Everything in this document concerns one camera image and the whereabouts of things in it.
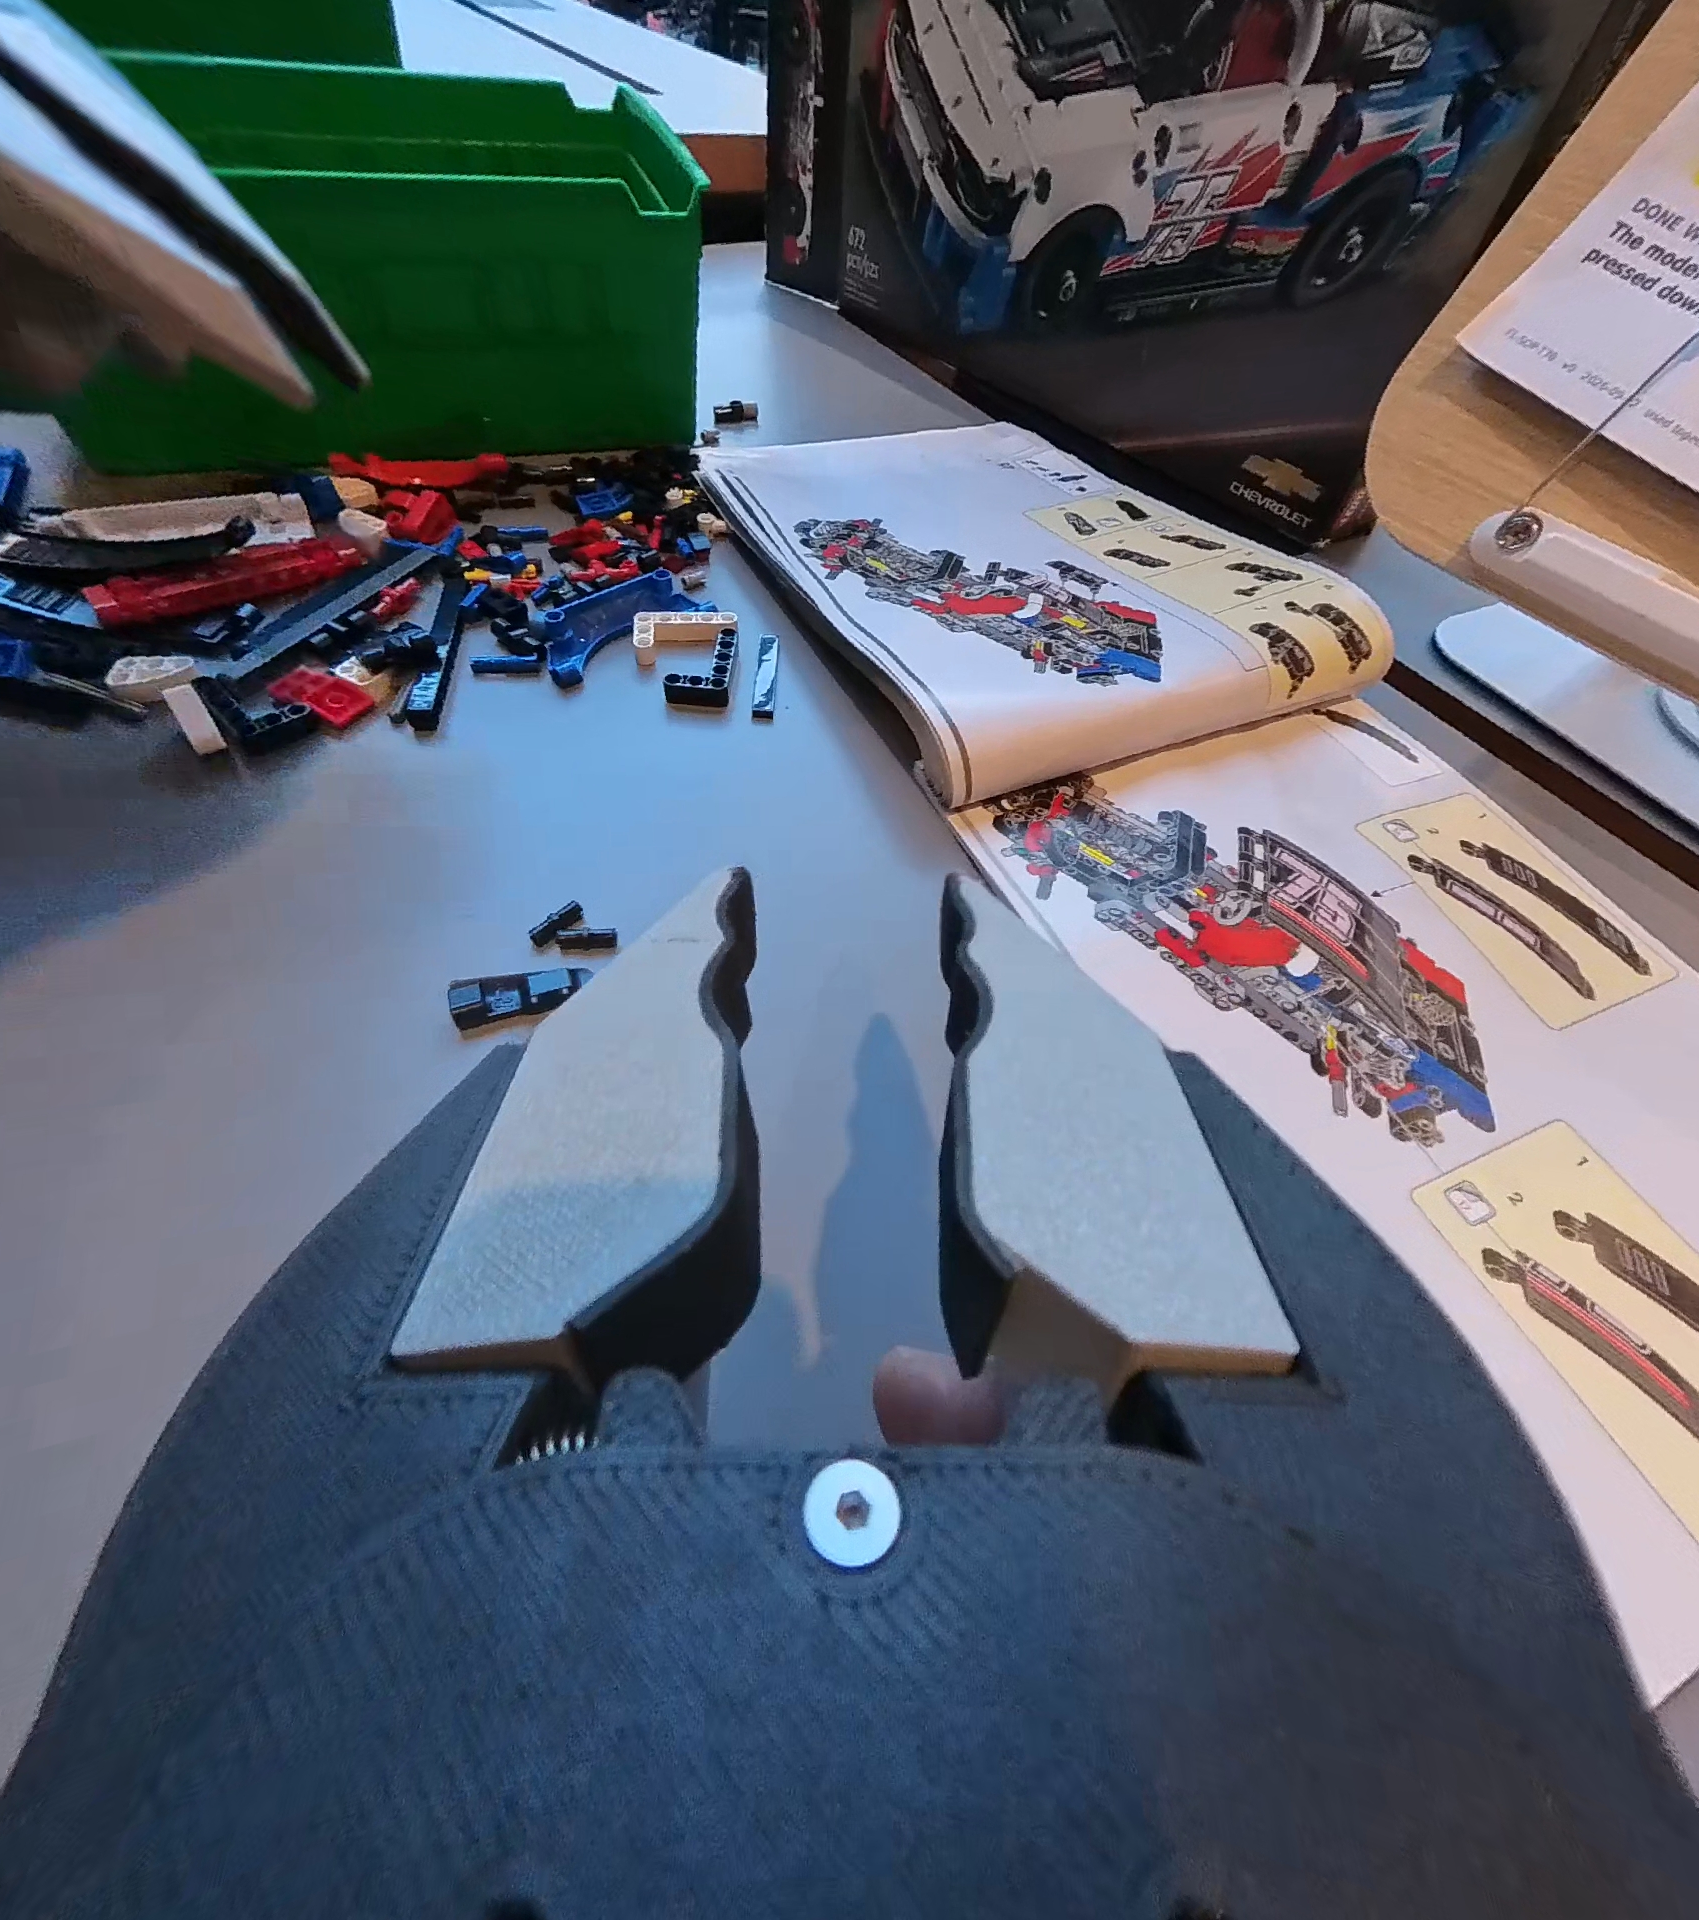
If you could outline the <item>grey desk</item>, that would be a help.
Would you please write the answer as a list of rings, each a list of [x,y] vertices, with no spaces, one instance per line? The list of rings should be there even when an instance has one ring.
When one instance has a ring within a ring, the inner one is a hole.
[[[963,864],[886,701],[748,557],[778,719],[670,713],[623,645],[578,693],[458,673],[259,764],[166,716],[0,713],[0,1783],[127,1489],[256,1289],[473,1070],[446,986],[582,900],[641,935],[755,874],[744,1046],[766,1286],[722,1440],[852,1444],[896,1341],[943,1341],[936,900]]]

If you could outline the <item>black toy car box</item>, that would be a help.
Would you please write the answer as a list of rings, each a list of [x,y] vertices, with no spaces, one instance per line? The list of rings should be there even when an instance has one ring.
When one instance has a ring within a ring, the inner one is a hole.
[[[770,273],[1230,512],[1389,377],[1660,3],[771,3]]]

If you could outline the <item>building instruction booklet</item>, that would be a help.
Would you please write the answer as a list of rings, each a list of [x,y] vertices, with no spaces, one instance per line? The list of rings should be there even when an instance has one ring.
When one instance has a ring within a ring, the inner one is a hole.
[[[1387,613],[1010,424],[701,458],[981,872],[1488,1358],[1659,1703],[1699,1673],[1699,972],[1363,693]]]

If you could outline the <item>printed paper sheet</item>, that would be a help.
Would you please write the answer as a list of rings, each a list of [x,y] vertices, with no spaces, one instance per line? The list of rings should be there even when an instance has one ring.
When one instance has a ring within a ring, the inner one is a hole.
[[[1663,128],[1461,332],[1485,370],[1592,424],[1699,333],[1699,114]],[[1699,494],[1699,352],[1608,437]]]

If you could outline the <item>green plastic bin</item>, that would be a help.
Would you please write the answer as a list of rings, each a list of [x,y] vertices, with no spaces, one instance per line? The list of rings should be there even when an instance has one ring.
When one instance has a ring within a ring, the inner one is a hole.
[[[296,410],[107,361],[93,468],[682,442],[709,187],[670,112],[760,137],[760,77],[582,3],[59,3],[280,243],[373,370]]]

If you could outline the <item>blue curved arch panel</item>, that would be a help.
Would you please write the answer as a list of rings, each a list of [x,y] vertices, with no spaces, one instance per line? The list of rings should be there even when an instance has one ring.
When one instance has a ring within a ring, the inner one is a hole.
[[[532,639],[546,651],[549,683],[579,684],[591,656],[612,635],[630,632],[644,612],[715,612],[715,606],[683,597],[676,588],[676,576],[657,569],[545,608],[532,619]]]

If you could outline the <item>white ledge bar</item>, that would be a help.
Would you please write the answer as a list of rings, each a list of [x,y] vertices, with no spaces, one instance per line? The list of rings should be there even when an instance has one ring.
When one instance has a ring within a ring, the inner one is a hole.
[[[1699,588],[1547,512],[1529,549],[1501,550],[1494,538],[1507,512],[1492,512],[1466,540],[1492,588],[1699,701]]]

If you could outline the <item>wooden document board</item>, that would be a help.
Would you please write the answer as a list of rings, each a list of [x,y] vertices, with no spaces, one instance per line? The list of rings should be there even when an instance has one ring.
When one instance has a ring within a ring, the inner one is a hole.
[[[1466,540],[1527,495],[1577,437],[1540,398],[1479,370],[1459,332],[1523,273],[1699,81],[1699,3],[1669,3],[1394,373],[1369,424],[1365,477],[1378,524],[1461,579]],[[1699,494],[1600,443],[1544,506],[1699,588]]]

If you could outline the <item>black connector block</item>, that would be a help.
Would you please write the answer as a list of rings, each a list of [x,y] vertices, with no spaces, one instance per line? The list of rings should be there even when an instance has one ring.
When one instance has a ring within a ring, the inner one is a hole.
[[[571,1001],[594,979],[591,968],[558,965],[527,972],[483,972],[447,983],[446,1003],[461,1034],[506,1019],[542,1016]]]

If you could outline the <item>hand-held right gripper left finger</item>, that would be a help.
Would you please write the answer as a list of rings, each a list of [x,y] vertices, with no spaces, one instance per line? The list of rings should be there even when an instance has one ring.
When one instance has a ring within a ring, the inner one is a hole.
[[[753,878],[724,865],[536,1029],[391,1358],[697,1373],[760,1291],[742,1077]]]

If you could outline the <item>pile of toy building bricks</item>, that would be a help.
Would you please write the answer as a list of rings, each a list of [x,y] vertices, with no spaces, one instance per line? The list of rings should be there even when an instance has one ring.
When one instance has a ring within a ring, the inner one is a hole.
[[[262,491],[55,510],[0,443],[0,713],[166,709],[197,756],[272,754],[377,709],[432,735],[473,657],[545,651],[545,608],[657,569],[715,606],[727,531],[687,446],[332,455]]]

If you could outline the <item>black L-shaped beam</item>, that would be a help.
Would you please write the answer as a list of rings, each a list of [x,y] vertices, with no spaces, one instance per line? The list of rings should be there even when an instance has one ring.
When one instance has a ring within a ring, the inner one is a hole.
[[[701,667],[665,671],[665,699],[670,708],[724,709],[733,693],[740,631],[730,616],[693,616],[665,624],[665,640],[707,645]]]

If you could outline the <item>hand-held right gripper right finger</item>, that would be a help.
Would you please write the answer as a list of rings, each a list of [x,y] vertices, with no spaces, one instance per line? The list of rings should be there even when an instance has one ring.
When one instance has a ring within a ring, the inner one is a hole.
[[[1287,1373],[1302,1352],[1165,1041],[948,878],[939,1289],[967,1377]]]

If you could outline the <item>person's right hand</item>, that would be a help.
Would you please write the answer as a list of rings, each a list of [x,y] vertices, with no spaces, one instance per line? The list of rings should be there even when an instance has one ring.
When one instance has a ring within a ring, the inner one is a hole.
[[[961,1373],[959,1360],[892,1345],[873,1373],[873,1413],[886,1444],[988,1444],[1007,1424],[1002,1377]]]

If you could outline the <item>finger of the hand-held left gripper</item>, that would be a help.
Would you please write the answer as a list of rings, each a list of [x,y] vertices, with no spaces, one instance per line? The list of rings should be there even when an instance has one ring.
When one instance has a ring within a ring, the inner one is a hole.
[[[122,314],[148,370],[192,357],[291,405],[303,358],[348,389],[368,365],[299,267],[195,151],[41,3],[0,3],[0,233]]]

